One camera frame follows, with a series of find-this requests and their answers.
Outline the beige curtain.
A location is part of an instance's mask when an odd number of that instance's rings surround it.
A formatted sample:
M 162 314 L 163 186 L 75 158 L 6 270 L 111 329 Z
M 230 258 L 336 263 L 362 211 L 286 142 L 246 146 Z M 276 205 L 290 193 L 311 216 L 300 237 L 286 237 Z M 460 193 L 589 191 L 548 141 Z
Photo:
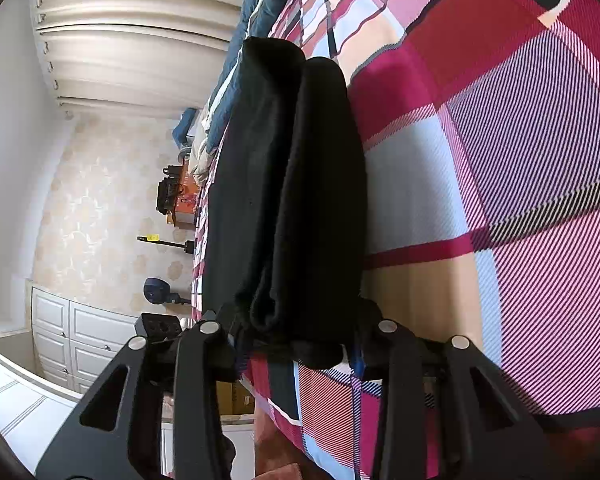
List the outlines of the beige curtain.
M 242 0 L 30 0 L 64 110 L 177 118 L 218 82 Z

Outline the blue round fan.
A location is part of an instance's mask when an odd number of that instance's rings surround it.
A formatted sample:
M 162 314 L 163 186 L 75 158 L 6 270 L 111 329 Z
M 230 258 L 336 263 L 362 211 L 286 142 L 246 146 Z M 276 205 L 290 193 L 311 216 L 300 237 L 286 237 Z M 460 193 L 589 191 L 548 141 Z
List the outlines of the blue round fan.
M 146 278 L 143 284 L 145 299 L 151 304 L 190 304 L 190 300 L 174 292 L 171 286 L 161 278 Z

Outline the plaid pink red bedsheet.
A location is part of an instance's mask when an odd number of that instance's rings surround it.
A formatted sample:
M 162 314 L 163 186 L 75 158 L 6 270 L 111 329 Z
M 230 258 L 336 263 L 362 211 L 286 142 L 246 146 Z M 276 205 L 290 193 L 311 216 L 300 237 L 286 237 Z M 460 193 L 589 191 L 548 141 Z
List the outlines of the plaid pink red bedsheet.
M 206 119 L 200 316 L 251 37 L 339 66 L 367 190 L 338 364 L 225 326 L 256 405 L 333 479 L 600 479 L 600 0 L 245 0 Z

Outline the black stick with yellow tag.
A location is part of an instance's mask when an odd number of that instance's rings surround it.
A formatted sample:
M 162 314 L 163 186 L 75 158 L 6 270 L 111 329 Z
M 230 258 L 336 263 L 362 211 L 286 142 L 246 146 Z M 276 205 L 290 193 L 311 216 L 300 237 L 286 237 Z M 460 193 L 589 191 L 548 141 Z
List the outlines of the black stick with yellow tag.
M 186 240 L 184 243 L 170 242 L 170 240 L 162 240 L 157 234 L 137 235 L 136 239 L 139 242 L 153 244 L 158 246 L 166 246 L 172 248 L 181 248 L 186 254 L 193 255 L 195 252 L 196 243 L 193 240 Z

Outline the white cabinet with drawers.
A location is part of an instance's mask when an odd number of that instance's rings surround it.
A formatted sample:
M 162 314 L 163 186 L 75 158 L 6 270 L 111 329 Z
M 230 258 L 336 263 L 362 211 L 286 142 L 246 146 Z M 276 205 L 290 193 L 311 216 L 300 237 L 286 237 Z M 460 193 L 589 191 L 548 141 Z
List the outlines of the white cabinet with drawers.
M 135 336 L 135 318 L 32 289 L 33 344 L 42 376 L 87 392 L 117 352 Z

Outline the black bag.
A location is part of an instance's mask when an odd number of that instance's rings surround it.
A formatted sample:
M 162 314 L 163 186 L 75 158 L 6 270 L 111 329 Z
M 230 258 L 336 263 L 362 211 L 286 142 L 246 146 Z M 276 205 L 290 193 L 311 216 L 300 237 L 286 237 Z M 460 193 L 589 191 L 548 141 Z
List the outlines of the black bag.
M 174 211 L 176 199 L 184 192 L 181 184 L 183 167 L 169 165 L 162 171 L 164 177 L 158 184 L 156 209 L 160 214 L 168 214 Z

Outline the orange red box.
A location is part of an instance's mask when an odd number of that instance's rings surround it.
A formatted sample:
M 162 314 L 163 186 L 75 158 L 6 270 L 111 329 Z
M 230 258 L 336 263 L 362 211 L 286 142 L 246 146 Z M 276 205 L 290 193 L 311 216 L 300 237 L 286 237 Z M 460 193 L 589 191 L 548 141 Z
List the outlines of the orange red box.
M 179 228 L 192 230 L 196 219 L 200 186 L 188 173 L 187 165 L 176 166 L 174 169 L 178 170 L 178 196 L 174 198 L 174 205 L 168 213 L 169 222 Z

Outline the black pants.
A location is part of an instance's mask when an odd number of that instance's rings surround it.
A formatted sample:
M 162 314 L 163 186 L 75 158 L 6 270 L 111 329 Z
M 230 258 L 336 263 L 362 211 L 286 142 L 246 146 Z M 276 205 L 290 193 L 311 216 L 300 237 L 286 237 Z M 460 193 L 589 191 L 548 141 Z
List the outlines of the black pants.
M 365 158 L 339 66 L 251 37 L 209 188 L 202 306 L 241 352 L 314 370 L 351 341 L 366 251 Z

